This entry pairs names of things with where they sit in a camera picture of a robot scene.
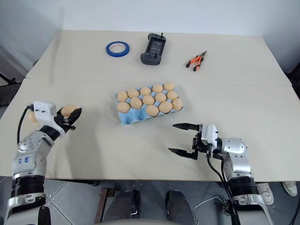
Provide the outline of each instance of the white wall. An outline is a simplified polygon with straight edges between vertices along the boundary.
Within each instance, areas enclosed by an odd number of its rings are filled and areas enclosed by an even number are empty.
[[[283,71],[300,61],[299,0],[0,0],[0,45],[27,70],[58,29],[262,35]]]

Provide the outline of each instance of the orange-handled pliers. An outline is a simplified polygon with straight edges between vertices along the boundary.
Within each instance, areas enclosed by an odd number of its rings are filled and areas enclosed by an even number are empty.
[[[197,65],[193,68],[193,71],[197,71],[200,68],[200,65],[202,63],[202,61],[204,60],[204,56],[206,54],[207,51],[203,52],[201,55],[197,55],[195,58],[193,58],[192,60],[190,60],[186,67],[189,68],[189,66],[191,65],[191,63],[196,62]]]

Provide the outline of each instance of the beige table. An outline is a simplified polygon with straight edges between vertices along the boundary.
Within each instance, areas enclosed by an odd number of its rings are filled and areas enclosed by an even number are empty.
[[[195,161],[167,149],[191,150],[195,132],[172,127],[190,122],[215,124],[220,137],[244,139],[256,181],[300,180],[295,168],[300,158],[300,103],[291,87],[191,85],[187,79],[177,85],[184,111],[121,125],[114,94],[143,84],[25,79],[0,120],[0,175],[11,175],[24,107],[33,100],[48,100],[57,107],[82,106],[77,129],[58,139],[49,154],[48,178],[219,180],[205,154]],[[38,128],[24,120],[21,138]],[[219,168],[220,161],[212,161]]]
[[[166,33],[161,64],[149,66],[140,60],[147,36],[147,32],[63,30],[27,78],[291,86],[262,37]],[[127,42],[129,54],[109,56],[105,47],[112,41]],[[205,50],[200,71],[194,73],[185,67]]]

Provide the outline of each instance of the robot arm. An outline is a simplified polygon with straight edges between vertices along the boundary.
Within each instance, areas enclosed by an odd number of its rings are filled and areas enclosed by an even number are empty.
[[[64,136],[69,129],[75,129],[72,125],[82,111],[81,108],[66,106],[56,112],[55,104],[49,102],[34,102],[28,108],[42,128],[17,145],[17,155],[13,160],[12,192],[5,218],[7,225],[17,224],[19,218],[24,219],[21,214],[31,215],[30,224],[40,218],[50,219],[49,209],[41,207],[46,201],[44,178],[47,156],[58,137]]]
[[[218,131],[215,125],[203,126],[202,124],[181,123],[173,126],[198,132],[193,139],[192,149],[195,150],[193,153],[180,149],[169,148],[169,150],[179,156],[195,160],[198,159],[198,152],[206,153],[210,167],[224,183],[229,198],[229,201],[226,201],[227,205],[225,208],[228,209],[227,212],[232,216],[232,224],[253,224],[252,218],[256,217],[261,218],[260,221],[255,221],[257,224],[273,225],[264,200],[257,190],[247,158],[248,147],[242,139],[218,138]],[[221,170],[223,177],[210,164],[210,157],[222,160]],[[261,213],[263,216],[257,217],[257,213]]]

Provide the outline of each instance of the tiled floor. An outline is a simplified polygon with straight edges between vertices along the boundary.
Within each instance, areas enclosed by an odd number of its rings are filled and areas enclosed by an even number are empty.
[[[92,225],[97,211],[102,187],[131,190],[138,188],[141,193],[141,218],[165,219],[165,194],[168,190],[179,190],[191,208],[213,196],[226,198],[225,191],[215,182],[158,181],[158,180],[118,180],[101,181],[96,187],[91,185],[45,180],[46,206],[50,208],[54,225]],[[281,183],[271,183],[274,204],[268,206],[274,225],[288,225],[295,212],[297,197],[289,196]],[[11,178],[0,179],[0,215],[4,216],[11,191]],[[107,201],[106,209],[112,199]],[[231,219],[221,212],[218,201],[210,201],[200,206],[196,212],[200,225],[229,225]]]

